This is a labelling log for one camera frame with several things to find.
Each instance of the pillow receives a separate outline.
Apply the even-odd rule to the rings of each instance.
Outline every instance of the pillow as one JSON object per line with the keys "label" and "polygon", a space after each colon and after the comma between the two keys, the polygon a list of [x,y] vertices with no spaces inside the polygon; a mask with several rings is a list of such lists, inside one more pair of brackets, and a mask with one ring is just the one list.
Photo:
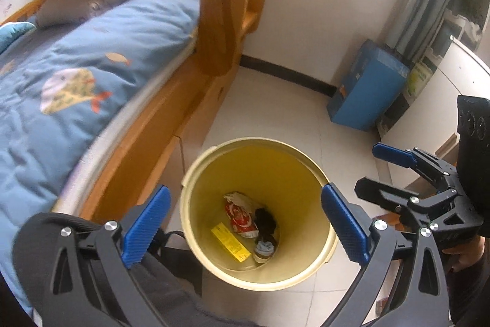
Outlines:
{"label": "pillow", "polygon": [[0,53],[3,53],[13,41],[36,26],[27,21],[20,23],[6,23],[0,26]]}
{"label": "pillow", "polygon": [[39,28],[82,24],[104,12],[99,0],[46,0],[36,14],[36,24]]}

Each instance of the wooden bed frame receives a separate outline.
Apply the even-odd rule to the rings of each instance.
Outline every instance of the wooden bed frame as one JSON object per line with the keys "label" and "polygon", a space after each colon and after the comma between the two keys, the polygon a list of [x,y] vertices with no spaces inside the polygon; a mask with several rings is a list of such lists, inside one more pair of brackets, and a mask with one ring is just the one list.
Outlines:
{"label": "wooden bed frame", "polygon": [[[30,17],[44,1],[35,0],[6,22]],[[171,189],[175,207],[180,182],[235,78],[244,37],[256,30],[264,1],[201,0],[196,51],[124,135],[87,194],[80,217],[98,223],[120,219],[159,183]]]}

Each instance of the black baseboard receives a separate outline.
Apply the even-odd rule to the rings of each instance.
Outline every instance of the black baseboard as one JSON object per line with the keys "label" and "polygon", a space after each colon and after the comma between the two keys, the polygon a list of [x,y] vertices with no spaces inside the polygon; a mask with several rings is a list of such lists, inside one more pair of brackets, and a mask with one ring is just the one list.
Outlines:
{"label": "black baseboard", "polygon": [[273,75],[277,78],[284,79],[285,81],[293,82],[294,84],[326,94],[329,97],[333,97],[334,93],[337,91],[337,88],[333,85],[327,84],[308,75],[301,74],[300,72],[289,68],[256,59],[255,57],[242,55],[242,58],[240,59],[240,66],[260,71],[264,74]]}

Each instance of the blue duvet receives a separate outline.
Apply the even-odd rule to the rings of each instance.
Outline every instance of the blue duvet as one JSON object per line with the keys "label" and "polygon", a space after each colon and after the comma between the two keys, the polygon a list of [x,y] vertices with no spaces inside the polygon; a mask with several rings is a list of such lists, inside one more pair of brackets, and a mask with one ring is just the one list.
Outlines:
{"label": "blue duvet", "polygon": [[198,17],[199,0],[128,0],[0,55],[0,272],[26,311],[11,261],[17,231],[50,210],[97,134],[185,48]]}

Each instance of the red snack wrapper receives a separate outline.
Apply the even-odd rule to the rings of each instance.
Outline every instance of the red snack wrapper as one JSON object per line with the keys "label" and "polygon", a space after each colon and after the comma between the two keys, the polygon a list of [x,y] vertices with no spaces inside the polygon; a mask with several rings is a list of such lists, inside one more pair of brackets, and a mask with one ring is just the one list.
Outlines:
{"label": "red snack wrapper", "polygon": [[240,234],[242,237],[247,239],[254,239],[259,236],[259,231],[253,222],[251,212],[249,212],[246,207],[243,206],[243,200],[246,199],[246,197],[243,197],[243,195],[238,193],[226,195],[226,214],[230,219],[231,227],[235,233]]}

